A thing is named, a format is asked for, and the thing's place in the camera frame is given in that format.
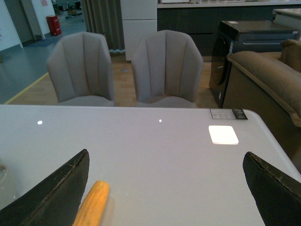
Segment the wooden floor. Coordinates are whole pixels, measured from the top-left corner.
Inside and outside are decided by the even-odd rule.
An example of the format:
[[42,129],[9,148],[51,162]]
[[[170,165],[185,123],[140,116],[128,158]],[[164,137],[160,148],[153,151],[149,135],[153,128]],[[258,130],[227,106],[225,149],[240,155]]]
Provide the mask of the wooden floor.
[[[115,105],[120,107],[134,107],[136,96],[133,72],[130,62],[126,61],[125,54],[111,54],[114,73]],[[217,108],[209,90],[211,63],[205,62],[201,76],[196,104],[200,108]],[[56,105],[55,90],[48,74],[23,90],[7,104],[12,105]]]

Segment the washing machine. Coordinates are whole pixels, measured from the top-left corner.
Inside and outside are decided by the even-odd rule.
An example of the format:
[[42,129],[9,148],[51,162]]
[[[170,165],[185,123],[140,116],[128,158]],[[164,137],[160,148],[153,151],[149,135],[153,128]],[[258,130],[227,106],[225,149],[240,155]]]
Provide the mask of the washing machine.
[[209,88],[219,108],[227,90],[231,64],[229,53],[239,51],[281,52],[281,42],[294,39],[297,30],[269,21],[221,21],[212,51]]

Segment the chair seat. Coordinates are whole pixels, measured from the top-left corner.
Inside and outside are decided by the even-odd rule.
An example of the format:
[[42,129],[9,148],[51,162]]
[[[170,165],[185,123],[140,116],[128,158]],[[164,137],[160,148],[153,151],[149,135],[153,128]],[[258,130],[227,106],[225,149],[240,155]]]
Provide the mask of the chair seat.
[[65,106],[105,106],[105,107],[113,107],[114,102],[110,101],[104,97],[99,96],[84,96],[84,97],[76,97],[70,100],[62,101],[58,103],[58,105]]
[[197,108],[197,105],[181,97],[156,96],[137,102],[137,107]]

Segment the white wall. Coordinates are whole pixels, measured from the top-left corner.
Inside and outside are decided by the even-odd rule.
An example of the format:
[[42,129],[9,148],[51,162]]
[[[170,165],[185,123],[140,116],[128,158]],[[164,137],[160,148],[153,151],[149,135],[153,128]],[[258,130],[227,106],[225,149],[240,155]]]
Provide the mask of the white wall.
[[36,12],[43,35],[50,32],[46,17],[55,15],[51,0],[47,0],[47,3],[48,6],[42,6],[41,0],[32,0],[33,8]]
[[0,0],[0,51],[21,44],[4,0]]

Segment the grey curtain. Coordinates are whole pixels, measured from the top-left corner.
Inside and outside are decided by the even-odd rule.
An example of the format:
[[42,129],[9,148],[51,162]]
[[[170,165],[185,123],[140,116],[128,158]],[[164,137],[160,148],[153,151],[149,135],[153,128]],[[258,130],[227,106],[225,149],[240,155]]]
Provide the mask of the grey curtain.
[[108,47],[124,50],[120,0],[81,0],[88,32],[103,34]]

